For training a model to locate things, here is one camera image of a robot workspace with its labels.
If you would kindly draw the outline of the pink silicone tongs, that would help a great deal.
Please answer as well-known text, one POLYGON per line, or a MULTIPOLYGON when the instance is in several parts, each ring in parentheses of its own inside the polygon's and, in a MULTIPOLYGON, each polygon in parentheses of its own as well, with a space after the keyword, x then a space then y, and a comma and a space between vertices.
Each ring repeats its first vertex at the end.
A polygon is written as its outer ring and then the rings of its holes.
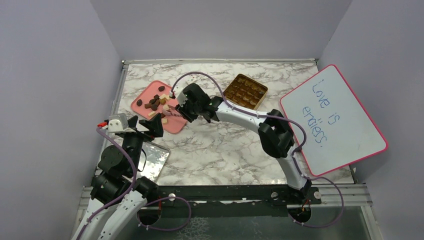
POLYGON ((169 106, 169 111, 163 110, 162 109, 162 114, 166 117, 179 117, 182 118, 183 116, 181 114, 179 114, 178 112, 175 111, 175 108, 172 106, 169 106))

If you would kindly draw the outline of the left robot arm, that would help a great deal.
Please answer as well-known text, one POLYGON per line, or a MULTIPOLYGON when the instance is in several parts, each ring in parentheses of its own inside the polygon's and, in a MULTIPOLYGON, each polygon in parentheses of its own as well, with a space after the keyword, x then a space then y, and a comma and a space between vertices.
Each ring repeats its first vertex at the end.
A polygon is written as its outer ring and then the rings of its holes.
POLYGON ((101 173, 92 178, 88 207, 74 240, 113 240, 142 207, 159 198, 159 186, 138 177, 138 164, 143 143, 163 136, 161 120, 159 113, 149 120, 119 113, 97 125, 97 133, 111 145, 101 153, 101 173))

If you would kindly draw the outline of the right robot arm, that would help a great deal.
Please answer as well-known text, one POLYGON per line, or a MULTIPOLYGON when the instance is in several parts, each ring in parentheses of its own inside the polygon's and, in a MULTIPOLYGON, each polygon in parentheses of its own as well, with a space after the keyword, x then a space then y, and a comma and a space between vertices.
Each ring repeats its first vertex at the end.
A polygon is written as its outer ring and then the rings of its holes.
POLYGON ((294 132, 291 120, 276 109, 270 112, 254 111, 230 103, 222 96, 209 97, 196 83, 186 86, 175 96, 169 85, 161 81, 151 83, 132 103, 134 112, 151 119, 159 116, 164 130, 176 134, 187 122, 199 116, 208 123, 226 122, 238 125, 258 134, 263 151, 275 158, 283 170, 289 199, 300 204, 309 196, 311 181, 302 173, 295 152, 294 132))

